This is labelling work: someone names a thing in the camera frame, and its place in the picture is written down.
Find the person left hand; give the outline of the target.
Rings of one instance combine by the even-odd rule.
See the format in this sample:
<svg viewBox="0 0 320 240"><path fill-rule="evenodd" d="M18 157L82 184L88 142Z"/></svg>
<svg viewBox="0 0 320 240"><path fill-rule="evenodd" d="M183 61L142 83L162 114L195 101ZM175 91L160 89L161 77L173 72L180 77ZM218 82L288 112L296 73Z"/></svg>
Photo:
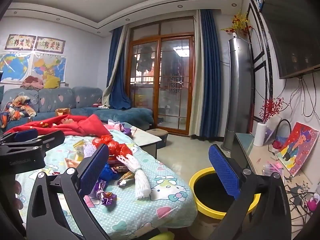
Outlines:
<svg viewBox="0 0 320 240"><path fill-rule="evenodd" d="M15 193L15 199L14 199L14 207L18 210L23 209L23 202L19 198L22 192L21 184L18 181L15 181L14 184L14 193Z"/></svg>

